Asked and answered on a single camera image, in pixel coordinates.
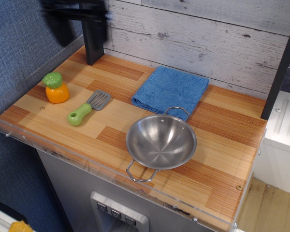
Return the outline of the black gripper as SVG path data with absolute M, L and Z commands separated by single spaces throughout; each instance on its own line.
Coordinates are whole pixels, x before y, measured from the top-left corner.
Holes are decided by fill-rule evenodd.
M 107 14 L 103 0 L 42 0 L 46 21 L 63 47 L 74 40 L 70 20 L 85 22 L 90 45 L 103 45 L 108 40 Z

